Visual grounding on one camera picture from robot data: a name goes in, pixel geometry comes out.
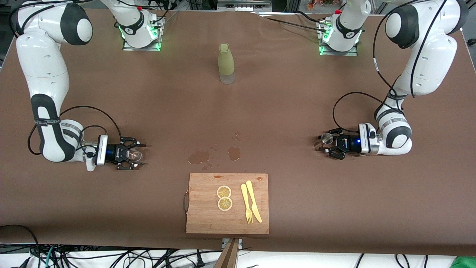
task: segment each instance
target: green object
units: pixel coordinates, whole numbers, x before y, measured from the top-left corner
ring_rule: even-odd
[[[218,71],[223,75],[231,75],[235,71],[235,62],[233,61],[233,55],[231,55],[230,45],[227,43],[220,45]]]
[[[476,268],[476,257],[457,257],[451,268]]]

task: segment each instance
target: wooden cutting board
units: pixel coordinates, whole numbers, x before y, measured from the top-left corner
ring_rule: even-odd
[[[263,222],[253,215],[253,223],[245,217],[241,184],[253,184],[256,204]],[[231,189],[233,205],[228,211],[218,208],[217,190]],[[187,234],[269,234],[268,175],[247,173],[190,173],[188,185]],[[251,197],[248,193],[251,209]]]

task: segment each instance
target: dried citrus slice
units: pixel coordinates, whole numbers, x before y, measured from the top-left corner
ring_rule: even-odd
[[[228,211],[230,210],[231,206],[233,206],[233,201],[231,201],[228,197],[222,197],[218,200],[218,208],[221,211]]]
[[[230,187],[225,186],[225,185],[218,187],[217,195],[218,195],[219,198],[230,197],[231,196]]]

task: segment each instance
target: knife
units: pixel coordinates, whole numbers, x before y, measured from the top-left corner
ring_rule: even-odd
[[[251,184],[251,181],[246,181],[246,187],[248,188],[249,195],[251,196],[251,201],[253,202],[253,204],[251,205],[251,210],[253,211],[253,214],[255,215],[256,219],[259,222],[263,222],[261,220],[261,216],[259,215],[258,206],[256,205],[255,194],[253,193],[253,185]]]

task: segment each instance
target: brown tabletop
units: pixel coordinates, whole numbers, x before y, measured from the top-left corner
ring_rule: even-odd
[[[80,162],[31,155],[33,118],[13,45],[0,72],[0,224],[29,226],[48,244],[219,248],[222,236],[185,234],[189,173],[268,173],[270,232],[244,239],[253,250],[476,253],[476,74],[459,31],[438,90],[405,101],[411,152],[338,161],[315,152],[314,138],[336,127],[331,112],[341,95],[385,97],[371,56],[381,17],[366,21],[358,57],[333,57],[319,55],[314,31],[247,12],[180,12],[166,25],[162,51],[123,52],[111,13],[87,13],[93,40],[61,47],[70,77],[62,110],[92,105],[108,112],[123,135],[147,144],[148,164],[87,172]],[[312,26],[293,15],[278,18]],[[231,85],[218,78],[222,42],[235,58]],[[377,59],[385,77],[393,81],[409,53],[382,29]],[[350,96],[336,117],[344,127],[375,124],[378,105]],[[103,125],[118,141],[112,123],[94,110],[62,119]],[[239,160],[229,158],[230,147],[239,148]],[[189,164],[197,151],[208,151],[210,161]],[[0,241],[31,238],[4,229]]]

